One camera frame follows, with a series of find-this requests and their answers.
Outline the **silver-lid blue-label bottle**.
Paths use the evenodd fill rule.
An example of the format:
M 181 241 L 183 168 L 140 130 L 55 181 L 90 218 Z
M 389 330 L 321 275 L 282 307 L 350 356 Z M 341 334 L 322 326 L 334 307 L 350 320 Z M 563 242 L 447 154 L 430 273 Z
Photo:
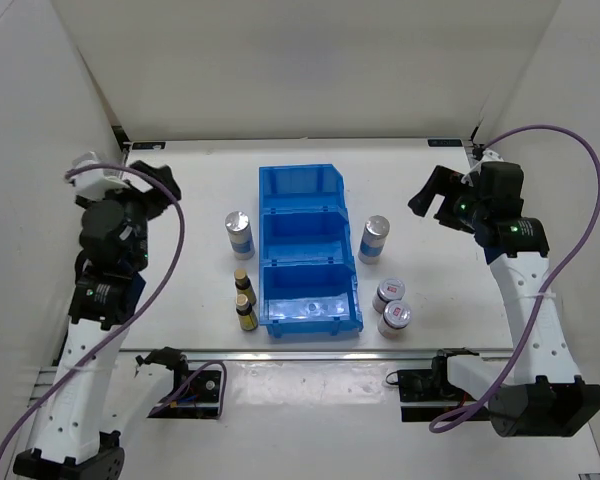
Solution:
M 379 261 L 390 232 L 390 222 L 382 215 L 370 216 L 364 225 L 358 258 L 365 264 Z
M 234 256 L 239 260 L 248 260 L 255 254 L 251 222 L 242 211 L 230 212 L 225 218 L 225 228 Z

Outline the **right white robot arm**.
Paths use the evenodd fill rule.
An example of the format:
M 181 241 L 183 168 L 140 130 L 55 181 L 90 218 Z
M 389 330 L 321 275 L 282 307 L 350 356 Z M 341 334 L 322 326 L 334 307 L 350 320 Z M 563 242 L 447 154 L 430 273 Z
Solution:
M 501 437 L 571 437 L 600 410 L 600 386 L 583 380 L 566 344 L 544 227 L 522 213 L 523 181 L 521 167 L 509 162 L 486 161 L 467 175 L 438 165 L 408 203 L 423 217 L 441 196 L 439 224 L 471 234 L 483 248 L 514 344 L 502 368 L 467 350 L 439 351 L 432 393 L 450 400 L 463 391 L 473 401 L 434 420 L 435 433 L 485 410 Z

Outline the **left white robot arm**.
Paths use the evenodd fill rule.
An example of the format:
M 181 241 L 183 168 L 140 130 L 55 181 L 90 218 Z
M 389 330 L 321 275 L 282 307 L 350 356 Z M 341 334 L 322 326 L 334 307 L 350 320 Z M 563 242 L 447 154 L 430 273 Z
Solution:
M 124 450 L 119 431 L 101 428 L 106 396 L 129 329 L 157 300 L 179 262 L 183 232 L 163 279 L 142 301 L 148 224 L 168 207 L 182 217 L 182 193 L 169 166 L 142 161 L 121 167 L 85 160 L 65 178 L 83 210 L 69 327 L 54 383 L 9 432 L 15 435 L 44 411 L 39 436 L 15 456 L 13 472 L 30 479 L 116 479 Z

